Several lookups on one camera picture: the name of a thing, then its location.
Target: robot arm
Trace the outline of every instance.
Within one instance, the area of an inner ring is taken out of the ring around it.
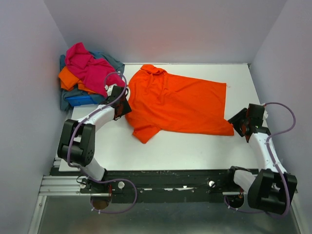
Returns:
[[[101,167],[94,158],[95,152],[95,133],[105,123],[111,120],[117,120],[126,113],[131,112],[131,108],[123,94],[121,98],[112,106],[103,108],[105,105],[113,102],[121,93],[123,87],[111,86],[108,90],[110,96],[104,104],[101,104],[93,112],[94,115],[89,115],[78,120],[68,119],[65,121],[62,134],[58,145],[58,156],[67,161],[67,153],[69,150],[69,143],[73,135],[73,131],[80,122],[87,118],[78,129],[70,153],[70,163],[80,169],[84,174],[91,178],[103,181],[106,175],[106,169]]]
[[[271,134],[267,127],[263,127],[263,120],[267,113],[262,105],[250,104],[248,109],[244,108],[234,117],[229,119],[234,129],[245,137],[255,153],[259,174],[253,175],[242,168],[232,167],[233,181],[246,193],[248,205],[251,208],[266,212],[282,214],[286,208],[285,188],[282,178],[276,168],[278,165],[286,182],[290,195],[290,202],[297,186],[295,176],[287,173],[281,165],[272,141],[269,141],[272,155],[267,148],[267,138]]]

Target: orange cloth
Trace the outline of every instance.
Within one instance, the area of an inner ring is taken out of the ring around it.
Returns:
[[[88,92],[88,94],[96,94],[96,92],[88,89],[80,79],[75,77],[73,73],[71,73],[68,68],[65,66],[61,72],[59,73],[58,77],[60,78],[60,87],[67,91],[71,91],[74,88],[75,84],[78,84],[78,89],[84,90]]]
[[[234,135],[233,126],[224,119],[225,83],[171,75],[143,65],[129,88],[132,112],[126,119],[142,143],[160,130]]]

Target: gray floor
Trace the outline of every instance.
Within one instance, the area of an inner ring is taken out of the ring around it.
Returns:
[[[123,209],[126,204],[110,205]],[[87,197],[49,197],[40,234],[298,234],[291,212],[285,219],[242,214],[224,204],[136,204],[123,214],[91,212]]]

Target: lavender wall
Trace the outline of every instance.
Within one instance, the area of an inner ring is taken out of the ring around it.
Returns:
[[[123,62],[250,63],[286,0],[44,0],[69,46]]]
[[[298,195],[306,220],[312,220],[312,1],[288,0],[251,65],[261,102],[289,105],[297,117],[295,128],[274,139],[285,168],[298,179]],[[269,107],[272,132],[291,126],[292,117]]]
[[[67,45],[42,0],[0,7],[0,233],[25,234],[64,114],[58,57]]]

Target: white table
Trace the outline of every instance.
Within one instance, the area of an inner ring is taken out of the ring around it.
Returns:
[[[170,74],[227,83],[225,119],[259,99],[246,64],[154,64]],[[129,79],[142,64],[126,64]],[[95,105],[75,107],[72,119],[81,118]],[[257,168],[244,137],[210,136],[160,131],[146,144],[132,136],[124,117],[110,121],[96,133],[95,158],[107,170],[208,170],[231,166]],[[60,171],[76,171],[62,160]]]

